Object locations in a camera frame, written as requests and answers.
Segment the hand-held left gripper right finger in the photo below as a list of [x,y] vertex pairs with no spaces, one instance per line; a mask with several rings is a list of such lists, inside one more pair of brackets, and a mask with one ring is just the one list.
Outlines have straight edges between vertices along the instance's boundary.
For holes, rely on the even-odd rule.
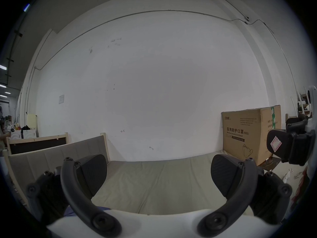
[[280,224],[288,208],[292,187],[274,172],[265,172],[253,158],[241,161],[217,154],[211,163],[211,178],[227,199],[219,209],[197,225],[202,237],[215,237],[238,220],[250,207],[253,215],[267,224]]

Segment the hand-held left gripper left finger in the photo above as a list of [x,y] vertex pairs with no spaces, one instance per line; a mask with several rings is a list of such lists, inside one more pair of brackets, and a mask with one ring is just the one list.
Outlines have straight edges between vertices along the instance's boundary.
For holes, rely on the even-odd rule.
[[26,187],[30,211],[43,225],[73,213],[95,233],[107,238],[118,237],[122,231],[119,221],[91,201],[106,176],[107,161],[102,154],[79,160],[66,157],[54,172],[45,171]]

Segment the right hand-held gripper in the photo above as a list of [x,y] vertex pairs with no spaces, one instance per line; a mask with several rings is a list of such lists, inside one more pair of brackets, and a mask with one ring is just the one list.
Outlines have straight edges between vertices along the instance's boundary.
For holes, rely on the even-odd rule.
[[315,86],[308,86],[306,97],[310,107],[309,118],[304,114],[290,117],[286,120],[286,130],[272,129],[267,134],[268,151],[278,156],[283,163],[304,165],[312,153],[317,130],[317,89]]

